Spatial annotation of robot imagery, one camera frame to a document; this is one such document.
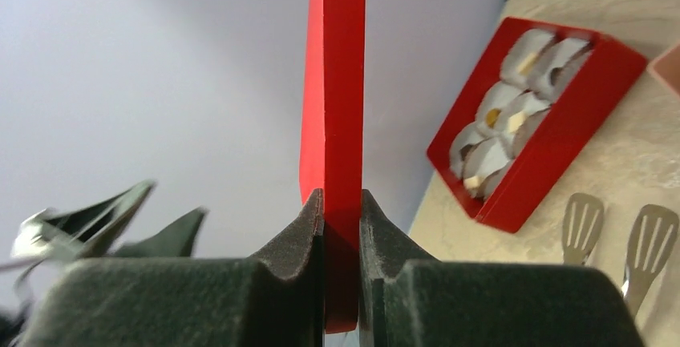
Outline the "red box lid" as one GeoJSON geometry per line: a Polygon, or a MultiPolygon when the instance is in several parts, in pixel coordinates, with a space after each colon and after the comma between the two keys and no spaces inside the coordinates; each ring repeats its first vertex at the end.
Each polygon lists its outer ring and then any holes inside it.
{"type": "Polygon", "coordinates": [[[299,185],[323,192],[325,331],[355,329],[366,0],[309,0],[299,185]]]}

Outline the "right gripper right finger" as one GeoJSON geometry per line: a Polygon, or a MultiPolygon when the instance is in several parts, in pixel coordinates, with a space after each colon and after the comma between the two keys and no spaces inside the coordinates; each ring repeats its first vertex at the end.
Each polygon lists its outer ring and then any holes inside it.
{"type": "Polygon", "coordinates": [[[360,339],[368,346],[640,346],[610,279],[558,264],[434,258],[369,191],[359,225],[360,339]]]}

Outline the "caramel leaf chocolate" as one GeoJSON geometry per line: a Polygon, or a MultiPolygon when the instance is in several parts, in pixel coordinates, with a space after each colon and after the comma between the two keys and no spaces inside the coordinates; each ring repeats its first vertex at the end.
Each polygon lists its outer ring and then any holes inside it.
{"type": "Polygon", "coordinates": [[[496,125],[500,112],[501,109],[499,108],[492,108],[487,112],[487,114],[484,117],[484,122],[489,128],[493,128],[496,125]]]}

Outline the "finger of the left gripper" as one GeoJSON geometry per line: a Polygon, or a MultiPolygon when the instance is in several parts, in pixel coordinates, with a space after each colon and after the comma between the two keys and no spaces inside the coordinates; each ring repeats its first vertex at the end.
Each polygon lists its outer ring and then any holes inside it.
{"type": "Polygon", "coordinates": [[[155,235],[138,242],[125,243],[108,255],[123,258],[191,257],[207,214],[204,208],[195,208],[155,235]]]}
{"type": "Polygon", "coordinates": [[[58,212],[46,208],[20,225],[11,256],[78,260],[104,255],[131,223],[156,182],[141,181],[86,208],[58,212]]]}

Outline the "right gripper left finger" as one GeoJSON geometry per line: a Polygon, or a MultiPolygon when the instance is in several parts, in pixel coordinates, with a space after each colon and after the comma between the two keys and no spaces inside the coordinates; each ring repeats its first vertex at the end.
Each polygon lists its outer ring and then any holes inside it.
{"type": "Polygon", "coordinates": [[[77,262],[30,319],[24,346],[320,346],[322,191],[252,256],[77,262]]]}

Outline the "metal tongs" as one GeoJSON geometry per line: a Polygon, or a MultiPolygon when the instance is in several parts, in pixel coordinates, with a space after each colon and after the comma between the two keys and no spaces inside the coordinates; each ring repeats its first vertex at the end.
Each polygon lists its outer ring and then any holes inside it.
{"type": "Polygon", "coordinates": [[[569,197],[562,220],[564,264],[613,271],[622,262],[621,294],[637,316],[654,281],[673,253],[679,215],[646,204],[633,219],[617,218],[596,196],[577,192],[569,197]]]}

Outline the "white chocolate piece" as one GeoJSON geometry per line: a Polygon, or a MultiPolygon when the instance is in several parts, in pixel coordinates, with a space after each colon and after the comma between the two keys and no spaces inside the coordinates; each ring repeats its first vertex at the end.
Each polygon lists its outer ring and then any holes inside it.
{"type": "Polygon", "coordinates": [[[540,53],[536,51],[530,52],[529,54],[525,55],[525,57],[521,59],[518,65],[516,66],[517,73],[524,77],[528,76],[539,56],[540,53]]]}

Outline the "white square chocolate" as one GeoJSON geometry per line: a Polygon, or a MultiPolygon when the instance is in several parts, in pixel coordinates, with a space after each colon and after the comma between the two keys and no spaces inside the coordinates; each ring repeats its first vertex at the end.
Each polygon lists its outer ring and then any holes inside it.
{"type": "Polygon", "coordinates": [[[524,111],[519,111],[514,115],[511,115],[506,123],[506,132],[508,134],[514,134],[520,127],[524,124],[528,115],[524,111]]]}

